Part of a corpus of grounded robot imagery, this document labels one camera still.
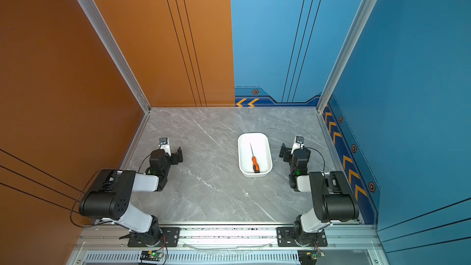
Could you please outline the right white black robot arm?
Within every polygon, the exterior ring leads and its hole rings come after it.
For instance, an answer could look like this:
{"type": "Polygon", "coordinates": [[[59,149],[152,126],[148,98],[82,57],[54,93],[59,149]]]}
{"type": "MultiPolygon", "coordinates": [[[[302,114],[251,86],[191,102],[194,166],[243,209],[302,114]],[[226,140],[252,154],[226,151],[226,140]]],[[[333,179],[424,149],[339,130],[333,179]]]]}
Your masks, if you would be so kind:
{"type": "Polygon", "coordinates": [[[312,208],[297,216],[292,230],[282,232],[280,244],[283,246],[325,247],[326,228],[334,222],[356,220],[360,215],[358,201],[342,171],[308,171],[311,151],[297,143],[292,148],[285,144],[280,148],[279,157],[289,163],[290,187],[312,197],[312,208]]]}

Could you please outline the orange black screwdriver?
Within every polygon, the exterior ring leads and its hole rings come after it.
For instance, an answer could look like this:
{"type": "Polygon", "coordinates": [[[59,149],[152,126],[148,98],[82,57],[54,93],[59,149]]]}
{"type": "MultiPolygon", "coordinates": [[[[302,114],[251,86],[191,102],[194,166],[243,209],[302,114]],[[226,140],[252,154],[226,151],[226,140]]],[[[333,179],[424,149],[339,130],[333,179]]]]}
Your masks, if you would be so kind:
{"type": "Polygon", "coordinates": [[[252,154],[251,161],[252,161],[252,165],[253,165],[253,171],[254,171],[255,174],[258,174],[258,173],[260,173],[260,167],[259,167],[259,164],[257,162],[256,156],[253,152],[253,147],[252,147],[251,144],[250,144],[250,150],[251,150],[251,154],[252,154]]]}

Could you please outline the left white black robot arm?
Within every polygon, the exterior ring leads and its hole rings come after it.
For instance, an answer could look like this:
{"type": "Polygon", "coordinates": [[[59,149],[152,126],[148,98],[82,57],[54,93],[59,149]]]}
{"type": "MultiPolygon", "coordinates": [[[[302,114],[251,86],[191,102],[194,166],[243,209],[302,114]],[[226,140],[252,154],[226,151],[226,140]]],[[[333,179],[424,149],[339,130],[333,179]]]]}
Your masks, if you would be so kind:
{"type": "Polygon", "coordinates": [[[158,218],[132,205],[130,199],[133,192],[163,191],[171,166],[181,162],[183,152],[180,147],[175,153],[160,148],[150,154],[150,166],[144,173],[101,170],[81,199],[79,213],[128,229],[129,233],[123,238],[130,240],[130,247],[163,247],[166,237],[159,227],[158,218]]]}

